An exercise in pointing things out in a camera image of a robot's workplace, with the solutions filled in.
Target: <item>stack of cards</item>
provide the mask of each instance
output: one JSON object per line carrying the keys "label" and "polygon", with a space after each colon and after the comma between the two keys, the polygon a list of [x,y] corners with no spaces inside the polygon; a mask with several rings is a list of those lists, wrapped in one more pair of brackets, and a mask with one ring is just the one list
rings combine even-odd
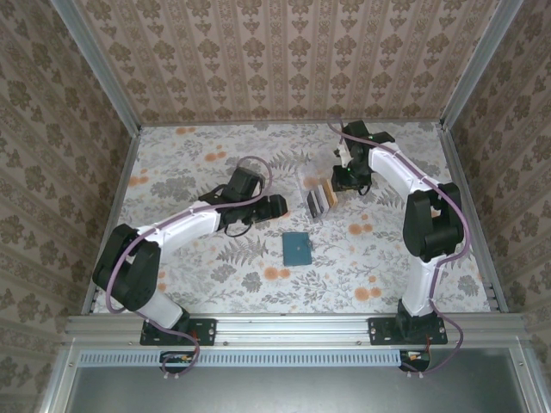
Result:
{"label": "stack of cards", "polygon": [[322,217],[329,212],[337,204],[337,196],[333,192],[329,180],[322,179],[321,184],[309,191],[306,196],[306,203],[314,219]]}

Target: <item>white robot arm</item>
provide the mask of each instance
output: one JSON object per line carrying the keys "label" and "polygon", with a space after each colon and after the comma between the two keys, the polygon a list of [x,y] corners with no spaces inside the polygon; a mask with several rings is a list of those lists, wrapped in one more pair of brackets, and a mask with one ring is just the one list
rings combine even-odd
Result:
{"label": "white robot arm", "polygon": [[406,201],[403,235],[412,256],[409,281],[399,302],[396,324],[404,338],[415,341],[420,337],[422,342],[425,340],[426,324],[437,323],[430,305],[430,288],[436,265],[444,256],[453,254],[463,239],[459,217],[426,182],[439,187],[461,207],[459,189],[453,182],[440,184],[415,166],[414,170],[407,168],[403,163],[403,158],[407,160],[406,156],[388,133],[369,133],[360,120],[351,122],[343,132],[386,147],[349,140],[342,143],[336,151],[341,158],[341,166],[333,168],[331,183],[335,191],[356,189],[359,194],[366,194],[362,193],[362,189],[371,186],[371,175],[377,173]]}
{"label": "white robot arm", "polygon": [[184,211],[137,229],[124,224],[117,226],[103,249],[92,280],[107,291],[116,263],[128,245],[142,236],[122,263],[111,295],[127,310],[136,311],[165,329],[185,332],[189,314],[157,289],[161,255],[168,255],[192,239],[225,231],[237,221],[251,226],[285,214],[287,202],[280,195],[252,201],[254,193],[262,188],[260,175],[237,167],[228,184],[202,195]]}

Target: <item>patterned wallpaper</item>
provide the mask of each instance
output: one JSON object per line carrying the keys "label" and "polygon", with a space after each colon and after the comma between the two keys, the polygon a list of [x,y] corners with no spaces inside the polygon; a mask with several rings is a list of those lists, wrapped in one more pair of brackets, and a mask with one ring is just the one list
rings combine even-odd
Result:
{"label": "patterned wallpaper", "polygon": [[52,5],[0,2],[0,411],[39,403],[128,141]]}
{"label": "patterned wallpaper", "polygon": [[512,311],[551,384],[551,1],[526,0],[453,128]]}
{"label": "patterned wallpaper", "polygon": [[498,0],[77,0],[147,125],[437,118]]}

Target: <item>wire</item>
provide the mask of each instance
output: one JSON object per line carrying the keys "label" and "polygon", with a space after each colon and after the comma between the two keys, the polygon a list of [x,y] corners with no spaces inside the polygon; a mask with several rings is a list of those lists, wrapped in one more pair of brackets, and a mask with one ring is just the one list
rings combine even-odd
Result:
{"label": "wire", "polygon": [[[121,270],[122,264],[126,261],[127,257],[130,255],[130,253],[133,251],[133,249],[136,248],[136,246],[139,243],[141,243],[144,239],[149,237],[155,231],[163,230],[164,228],[167,228],[167,227],[175,224],[179,220],[187,218],[189,215],[193,215],[194,213],[202,213],[204,211],[212,211],[214,209],[221,209],[221,208],[228,208],[228,207],[245,207],[247,205],[254,204],[255,202],[257,202],[258,200],[260,200],[264,196],[264,193],[267,192],[272,186],[272,181],[273,181],[273,177],[274,177],[272,169],[266,161],[264,161],[260,157],[255,157],[255,156],[242,157],[241,159],[238,160],[237,166],[239,166],[243,161],[245,161],[247,159],[255,160],[255,161],[258,161],[258,162],[262,163],[266,167],[266,169],[268,170],[268,183],[266,184],[266,187],[263,190],[261,190],[260,194],[258,194],[257,196],[255,196],[255,197],[253,197],[249,200],[242,200],[240,202],[230,202],[230,203],[220,204],[220,205],[207,205],[207,206],[199,206],[197,208],[188,208],[185,211],[182,211],[181,213],[174,215],[170,219],[167,219],[165,222],[162,222],[162,223],[158,224],[156,227],[151,228],[150,230],[145,231],[143,234],[138,235],[127,246],[127,248],[122,252],[121,256],[119,257],[119,260],[117,261],[117,263],[115,264],[115,267],[113,268],[113,272],[111,273],[111,278],[109,278],[107,288],[105,289],[105,305],[106,305],[109,312],[111,312],[113,314],[119,314],[119,313],[121,313],[125,310],[124,307],[120,308],[120,309],[115,309],[113,307],[113,303],[111,302],[111,293],[113,292],[113,285],[115,284],[117,276],[119,275],[119,271]],[[200,346],[199,346],[198,341],[196,339],[194,339],[194,337],[192,337],[192,336],[190,336],[186,333],[166,329],[165,327],[155,323],[154,321],[149,320],[143,314],[140,314],[137,311],[136,311],[136,313],[139,316],[141,316],[142,318],[144,318],[146,321],[148,321],[149,324],[151,324],[153,327],[157,328],[158,330],[161,330],[161,331],[163,331],[164,333],[167,333],[167,334],[172,334],[174,336],[183,337],[187,340],[190,340],[194,344],[194,346],[195,346],[195,357],[189,363],[189,366],[184,370],[184,372],[187,373],[191,369],[191,367],[193,367],[195,365],[195,363],[197,362],[197,359],[199,358],[199,353],[200,353],[199,347]]]}
{"label": "wire", "polygon": [[[423,372],[423,374],[429,374],[429,373],[435,373],[437,372],[438,370],[440,370],[442,367],[444,367],[446,364],[449,363],[449,361],[457,354],[457,352],[459,351],[459,349],[461,348],[461,345],[463,344],[463,337],[464,337],[464,334],[463,334],[463,330],[461,329],[460,325],[458,323],[456,323],[454,320],[452,320],[451,318],[447,317],[446,315],[444,315],[440,310],[438,310],[438,308],[436,307],[436,304],[434,303],[434,293],[436,291],[436,282],[438,281],[438,275],[440,274],[440,268],[442,265],[444,265],[445,263],[447,262],[451,262],[451,261],[454,261],[454,260],[458,260],[459,258],[465,256],[468,251],[469,251],[469,248],[471,246],[471,233],[470,233],[470,230],[469,230],[469,227],[468,227],[468,223],[467,223],[467,219],[465,218],[465,216],[463,215],[463,212],[461,211],[461,209],[455,204],[455,202],[453,202],[451,200],[451,198],[449,198],[437,185],[435,185],[430,179],[428,179],[428,176],[427,175],[424,175],[423,173],[421,173],[417,167],[415,167],[415,165],[413,165],[406,157],[404,157],[402,154],[401,154],[401,151],[398,150],[394,150],[392,148],[389,148],[388,146],[385,146],[385,145],[382,145],[382,144],[378,144],[376,142],[373,142],[372,140],[369,140],[369,139],[360,139],[360,138],[356,138],[355,136],[351,136],[347,133],[344,133],[342,131],[339,131],[336,129],[336,127],[334,127],[330,122],[327,122],[327,126],[335,133],[341,135],[341,137],[343,139],[349,139],[349,140],[354,140],[356,142],[359,142],[361,144],[365,144],[365,145],[371,145],[373,147],[376,147],[376,148],[380,148],[382,149],[383,151],[386,151],[388,153],[390,153],[391,155],[393,155],[393,157],[396,157],[398,160],[400,160],[400,162],[402,162],[402,164],[404,164],[404,166],[406,166],[419,180],[421,180],[422,182],[426,183],[431,189],[434,189],[434,191],[440,195],[440,197],[442,197],[451,207],[452,209],[455,211],[455,213],[457,214],[457,216],[459,217],[459,220],[461,221],[461,224],[463,225],[463,232],[465,234],[465,243],[463,245],[463,249],[461,251],[459,251],[457,254],[455,255],[452,255],[452,256],[447,256],[445,258],[443,258],[442,260],[440,260],[436,266],[435,266],[435,269],[434,269],[434,273],[432,274],[432,281],[430,283],[430,292],[429,292],[429,304],[430,304],[430,307],[432,308],[432,310],[439,316],[441,317],[444,321],[447,321],[448,323],[450,323],[451,325],[453,325],[457,331],[459,332],[459,340],[457,341],[457,344],[455,345],[454,349],[452,350],[452,352],[448,355],[448,357],[446,357],[440,364],[438,364],[437,366],[433,367],[433,368],[430,368],[429,370],[426,370]],[[406,363],[403,363],[404,366],[410,368],[412,371],[417,371],[414,367],[411,367],[409,365],[407,365]]]}
{"label": "wire", "polygon": [[224,228],[224,233],[229,237],[229,238],[238,238],[238,237],[241,237],[243,236],[244,234],[246,234],[247,232],[249,232],[249,229],[252,227],[252,222],[249,224],[249,226],[247,226],[243,231],[241,231],[239,234],[237,235],[231,235],[231,234],[228,234],[227,233],[227,229],[229,228],[228,226],[226,228]]}
{"label": "wire", "polygon": [[371,189],[371,185],[368,185],[368,188],[365,190],[364,193],[362,193],[362,188],[358,189],[358,194],[359,194],[360,196],[367,195],[368,192],[369,192],[369,190]]}

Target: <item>table surface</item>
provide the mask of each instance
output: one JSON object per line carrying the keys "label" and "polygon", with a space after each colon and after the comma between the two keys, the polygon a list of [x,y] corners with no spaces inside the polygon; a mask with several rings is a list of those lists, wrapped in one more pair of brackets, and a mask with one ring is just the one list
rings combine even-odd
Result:
{"label": "table surface", "polygon": [[[450,180],[436,125],[371,123],[387,131],[427,175]],[[289,213],[238,238],[196,239],[161,262],[158,288],[192,313],[395,312],[406,289],[410,255],[401,236],[405,203],[380,176],[365,196],[338,193],[337,209],[313,224],[299,189],[301,165],[324,165],[338,136],[326,124],[145,127],[119,223],[158,222],[227,183],[237,161],[256,155],[274,171],[272,194]],[[265,174],[263,166],[249,168]],[[304,231],[313,263],[283,266],[282,233]],[[436,302],[446,312],[490,311],[474,254],[444,267]],[[94,312],[106,312],[103,292]]]}

